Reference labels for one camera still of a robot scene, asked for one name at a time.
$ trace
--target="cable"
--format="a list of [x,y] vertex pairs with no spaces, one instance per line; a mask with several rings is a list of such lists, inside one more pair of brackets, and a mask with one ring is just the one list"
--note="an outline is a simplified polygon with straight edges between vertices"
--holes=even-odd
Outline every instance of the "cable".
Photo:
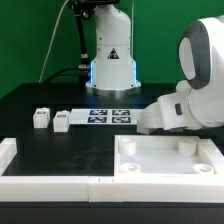
[[43,74],[44,74],[44,71],[45,71],[45,67],[46,67],[46,64],[47,64],[49,55],[51,53],[52,45],[53,45],[53,42],[54,42],[54,39],[55,39],[55,35],[56,35],[57,29],[58,29],[58,25],[59,25],[59,22],[61,20],[61,16],[62,16],[62,13],[64,11],[64,8],[66,7],[66,5],[67,5],[68,2],[69,2],[69,0],[66,0],[65,1],[65,3],[61,7],[61,10],[60,10],[60,12],[58,14],[58,18],[57,18],[57,21],[56,21],[56,24],[55,24],[55,27],[54,27],[54,31],[53,31],[52,37],[51,37],[51,41],[50,41],[50,45],[49,45],[49,48],[48,48],[48,52],[47,52],[47,55],[46,55],[46,58],[44,60],[44,64],[43,64],[43,67],[42,67],[42,70],[41,70],[39,83],[42,81]]
[[132,26],[131,26],[131,56],[134,57],[134,19],[135,19],[135,0],[132,0]]
[[52,79],[54,79],[55,77],[58,77],[58,76],[63,76],[62,74],[64,72],[67,72],[67,71],[71,71],[71,70],[78,70],[79,68],[78,67],[69,67],[69,68],[64,68],[64,69],[61,69],[59,70],[58,72],[55,72],[52,76],[50,76],[49,78],[47,78],[44,82],[45,83],[49,83]]

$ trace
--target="small white block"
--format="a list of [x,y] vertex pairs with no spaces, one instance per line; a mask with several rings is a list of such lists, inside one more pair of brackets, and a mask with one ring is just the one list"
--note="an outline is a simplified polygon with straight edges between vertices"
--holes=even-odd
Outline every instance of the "small white block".
[[47,128],[50,121],[50,109],[38,108],[33,115],[34,128]]
[[56,113],[53,123],[54,123],[54,132],[67,132],[69,128],[69,111],[59,111]]

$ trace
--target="white plastic tray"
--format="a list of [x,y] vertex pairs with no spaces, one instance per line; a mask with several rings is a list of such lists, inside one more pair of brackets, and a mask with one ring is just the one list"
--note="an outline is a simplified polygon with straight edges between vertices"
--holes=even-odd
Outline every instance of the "white plastic tray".
[[[0,177],[0,201],[224,203],[224,158],[211,140],[200,140],[195,137],[198,141],[197,155],[191,162],[180,161],[180,164],[185,164],[184,166],[176,163],[173,169],[169,169],[168,166],[173,163],[171,161],[166,163],[165,158],[178,159],[172,150],[177,149],[180,137],[134,136],[138,142],[136,155],[139,153],[135,159],[134,155],[123,157],[119,154],[118,141],[122,137],[124,136],[115,137],[114,177],[2,176]],[[153,163],[151,158],[149,164],[155,165],[152,172],[152,166],[148,166],[146,161],[149,152],[156,150],[160,151],[161,155],[163,154],[163,158],[160,165],[156,165],[160,153],[156,152],[156,156],[152,157],[155,160]],[[15,139],[5,139],[0,144],[1,173],[15,155]],[[120,165],[129,161],[138,162],[145,168],[139,173],[120,173]],[[162,161],[166,163],[166,168],[161,169]],[[213,166],[216,174],[186,174],[190,170],[189,166],[195,162]]]

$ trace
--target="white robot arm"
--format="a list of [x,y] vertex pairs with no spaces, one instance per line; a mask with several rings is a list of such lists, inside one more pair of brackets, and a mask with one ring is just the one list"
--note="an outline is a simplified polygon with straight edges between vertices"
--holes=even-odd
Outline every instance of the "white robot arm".
[[138,92],[140,82],[136,80],[136,63],[131,52],[130,18],[114,7],[120,0],[71,0],[79,30],[82,63],[88,64],[82,19],[95,15],[97,55],[91,62],[88,92],[103,96],[122,97]]
[[224,17],[192,23],[181,39],[179,59],[186,81],[143,110],[139,132],[224,124]]

